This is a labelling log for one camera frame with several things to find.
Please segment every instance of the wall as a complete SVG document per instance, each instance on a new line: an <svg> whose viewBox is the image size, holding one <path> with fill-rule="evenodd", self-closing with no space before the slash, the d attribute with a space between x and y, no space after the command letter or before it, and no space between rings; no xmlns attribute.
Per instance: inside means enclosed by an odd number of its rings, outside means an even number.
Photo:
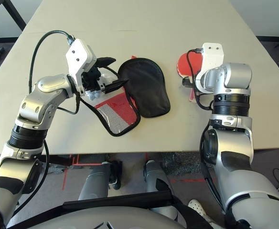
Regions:
<svg viewBox="0 0 279 229"><path fill-rule="evenodd" d="M42 0L11 0L11 2L24 21L28 23ZM20 28L3 5L0 5L0 37L18 37L20 34Z"/></svg>
<svg viewBox="0 0 279 229"><path fill-rule="evenodd" d="M279 36L279 0L231 0L257 36Z"/></svg>

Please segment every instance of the red fabric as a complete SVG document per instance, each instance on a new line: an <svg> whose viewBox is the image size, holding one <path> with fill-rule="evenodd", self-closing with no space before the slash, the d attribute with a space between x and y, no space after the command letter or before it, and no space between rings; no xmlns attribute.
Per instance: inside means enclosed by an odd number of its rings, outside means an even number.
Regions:
<svg viewBox="0 0 279 229"><path fill-rule="evenodd" d="M125 93L118 94L104 102L95 106L99 108L107 104L110 106L128 125L132 125L136 121L136 114L130 106Z"/></svg>

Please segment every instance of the red object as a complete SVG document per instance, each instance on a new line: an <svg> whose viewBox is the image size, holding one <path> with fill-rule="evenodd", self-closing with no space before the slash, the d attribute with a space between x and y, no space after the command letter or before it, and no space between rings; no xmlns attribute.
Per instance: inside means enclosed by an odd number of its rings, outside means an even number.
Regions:
<svg viewBox="0 0 279 229"><path fill-rule="evenodd" d="M105 104L111 107L128 125L135 123L137 117L126 98L125 93L118 94L108 100L105 100L104 102L96 105L95 108L100 108Z"/></svg>
<svg viewBox="0 0 279 229"><path fill-rule="evenodd" d="M177 63L177 71L178 71L178 74L182 78L192 76L191 68L190 68L190 66L187 62L187 59L186 59L186 54L187 53L184 53L179 58L178 63ZM201 53L190 52L188 54L188 59L189 59L191 65L192 65L193 73L197 74L201 70L201 66L202 66L202 55L201 55ZM193 93L193 88L191 89L191 94L190 94L189 100L192 103L196 102L195 96L194 96L194 93Z"/></svg>

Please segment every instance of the black strap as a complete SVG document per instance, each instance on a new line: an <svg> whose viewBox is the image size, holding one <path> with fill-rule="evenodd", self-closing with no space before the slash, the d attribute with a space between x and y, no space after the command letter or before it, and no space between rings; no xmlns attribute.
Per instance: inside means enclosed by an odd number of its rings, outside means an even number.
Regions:
<svg viewBox="0 0 279 229"><path fill-rule="evenodd" d="M108 133L114 137L118 137L118 136L122 136L124 135L125 133L127 133L128 131L132 130L134 127L136 127L139 123L140 123L140 114L139 112L137 111L137 109L134 107L132 101L129 99L128 96L127 97L127 100L128 100L128 103L129 105L132 107L135 115L136 115L136 121L135 123L133 123L132 125L128 126L126 129L124 129L123 131L121 131L120 133L118 134L115 134L111 131L109 125L107 124L106 120L104 119L104 117L102 116L102 114L95 108L93 107L92 105L88 104L86 101L84 101L82 98L80 98L80 101L85 105L87 106L94 114L96 114L96 116L98 117L98 119L100 120L100 122L102 123L102 125L105 127L105 129L108 131Z"/></svg>

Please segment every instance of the tabletop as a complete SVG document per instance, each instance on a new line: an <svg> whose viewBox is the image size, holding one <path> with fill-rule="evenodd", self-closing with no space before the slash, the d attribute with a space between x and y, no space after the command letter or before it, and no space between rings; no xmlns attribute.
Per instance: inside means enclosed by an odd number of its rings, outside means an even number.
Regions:
<svg viewBox="0 0 279 229"><path fill-rule="evenodd" d="M228 0L44 0L0 67L0 153L28 93L33 50L44 33L56 29L85 41L97 57L116 58L114 70L133 55L155 61L164 73L171 110L142 118L121 137L108 134L84 106L77 115L57 111L46 138L51 154L198 151L210 112L189 102L190 88L182 86L176 64L204 42L222 44L224 62L251 66L254 148L279 148L279 68ZM63 35L47 38L38 51L33 82L68 73L67 50ZM74 110L75 99L61 106Z"/></svg>

